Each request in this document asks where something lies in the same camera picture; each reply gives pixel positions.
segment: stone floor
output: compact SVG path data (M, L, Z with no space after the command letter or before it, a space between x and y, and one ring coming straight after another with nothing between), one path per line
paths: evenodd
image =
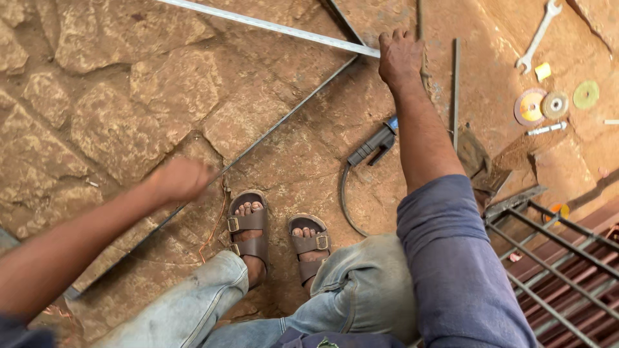
M318 0L200 2L345 38ZM534 66L547 61L553 71L541 83L513 66L544 1L426 2L432 101L448 124L452 39L461 37L460 126L495 166L515 171L503 196L539 182L550 188L544 204L569 201L619 168L619 133L602 124L617 118L619 9L603 0L568 2L535 55ZM415 26L414 0L337 3L373 47L382 31ZM223 167L352 57L154 0L0 0L0 18L0 225L20 240L102 203L174 156ZM74 284L85 290L81 298L58 300L35 325L54 327L63 347L96 341L200 265L198 249L212 231L203 255L225 248L224 224L216 226L222 202L248 188L263 190L271 208L271 273L222 323L293 313L307 297L286 218L320 216L336 248L361 240L341 213L338 185L346 156L394 113L377 68L373 58L354 63L226 173L225 191L188 206L90 285L175 207L140 222ZM600 85L594 108L571 105L565 132L525 137L513 116L523 91L571 95L588 79ZM351 214L371 233L393 232L404 186L395 146L377 166L352 171ZM618 194L619 185L610 186L573 217Z

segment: brown sandal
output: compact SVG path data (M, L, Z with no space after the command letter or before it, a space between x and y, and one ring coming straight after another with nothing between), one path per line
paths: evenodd
M292 230L295 228L308 227L313 228L316 231L316 235L314 237L297 237L292 234ZM288 234L292 237L292 244L295 246L295 252L297 253L297 260L299 260L299 255L306 253L308 251L321 251L327 250L329 255L331 255L331 237L329 236L329 232L327 232L327 227L324 225L324 222L313 216L306 214L304 212L295 214L288 218ZM318 269L322 264L327 261L329 256L325 256L322 259L304 262L299 260L299 274L301 276L301 285L305 284L305 282L315 276L318 273Z
M247 216L234 215L234 211L238 206L246 202L260 202L263 209L252 212ZM252 238L246 241L233 242L230 245L230 250L239 257L251 255L260 258L264 263L264 267L269 272L269 213L267 200L264 193L257 189L249 189L241 192L230 204L228 211L228 231L230 231L230 241L232 235L241 233L245 230L262 230L260 237Z

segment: metal grille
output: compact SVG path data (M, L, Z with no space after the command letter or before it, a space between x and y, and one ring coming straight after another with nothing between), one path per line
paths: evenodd
M617 348L619 227L600 235L575 224L533 202L544 190L537 186L486 211L488 235L507 249L498 256L518 302L540 347ZM522 259L507 261L513 253Z

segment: jeans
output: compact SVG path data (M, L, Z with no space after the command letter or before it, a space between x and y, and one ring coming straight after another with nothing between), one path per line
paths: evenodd
M94 346L268 348L287 328L307 334L390 333L404 344L419 338L412 279L395 235L372 236L330 255L311 298L293 315L211 332L248 286L243 260L222 251Z

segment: wrench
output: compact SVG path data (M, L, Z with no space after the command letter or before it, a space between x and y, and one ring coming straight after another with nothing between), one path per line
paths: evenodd
M563 5L556 6L555 1L556 0L548 0L548 3L546 4L546 14L543 17L542 23L537 29L535 36L533 37L533 41L531 42L527 53L516 61L516 68L524 65L524 71L522 72L523 75L531 71L531 59L533 58L535 50L540 45L543 35L546 33L546 29L550 25L550 21L554 18L554 16L561 13L561 10L563 9Z

